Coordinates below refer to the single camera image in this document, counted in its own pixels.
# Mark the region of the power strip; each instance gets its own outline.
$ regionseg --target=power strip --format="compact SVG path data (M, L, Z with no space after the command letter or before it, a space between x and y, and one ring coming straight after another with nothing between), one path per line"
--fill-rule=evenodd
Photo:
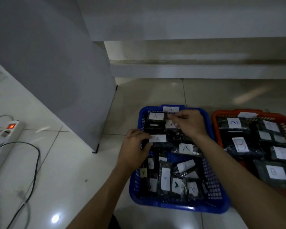
M4 144L17 141L24 127L25 123L21 121L10 121L7 126L0 132L0 137L5 139ZM0 168L14 145L15 143L5 145L0 148Z

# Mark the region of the finger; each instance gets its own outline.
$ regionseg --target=finger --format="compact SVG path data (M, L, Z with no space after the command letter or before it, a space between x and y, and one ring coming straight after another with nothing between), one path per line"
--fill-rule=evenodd
M143 141L144 139L150 139L150 138L152 138L152 136L149 135L149 134L146 133L146 132L142 132L141 134L137 135L137 138L138 138L140 141Z
M149 150L150 150L150 148L153 146L153 143L147 143L145 146L144 146L144 148L143 148L143 151L144 151L144 153L146 153L146 155L148 155L148 152L149 152Z
M143 133L141 130L140 131L135 131L131 134L131 136L137 136L140 135L141 133Z
M128 130L126 136L130 136L131 134L133 134L135 131L141 131L140 129L138 128L133 128L133 129L130 129Z
M174 124L180 125L180 123L181 123L181 121L182 121L181 118L179 118L179 117L177 117L177 116L175 116L175 115L173 115L173 114L168 114L167 116L168 116L169 119L172 120L172 122L174 122Z

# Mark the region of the person's right hand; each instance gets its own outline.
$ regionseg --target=person's right hand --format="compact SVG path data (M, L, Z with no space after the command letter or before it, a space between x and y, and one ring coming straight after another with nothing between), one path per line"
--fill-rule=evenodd
M185 109L175 115L168 114L167 116L175 124L178 124L181 130L192 140L195 140L200 135L207 136L203 116L198 110Z

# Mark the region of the white tile floor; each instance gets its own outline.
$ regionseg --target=white tile floor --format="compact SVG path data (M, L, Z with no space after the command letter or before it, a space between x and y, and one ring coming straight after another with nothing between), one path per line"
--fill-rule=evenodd
M21 100L0 92L0 114L24 120L27 127L19 140L37 145L42 153L34 194L13 228L65 228L109 176L124 135L136 128L144 106L187 104L208 112L246 107L286 115L286 80L117 79L117 83L97 154L27 90L15 86L12 93ZM1 88L9 85L8 79L0 79ZM19 207L19 195L30 190L36 157L33 148L17 145L0 169L0 228L6 228ZM128 186L115 210L122 228L246 228L233 209L214 215L137 205ZM60 220L52 224L55 214Z

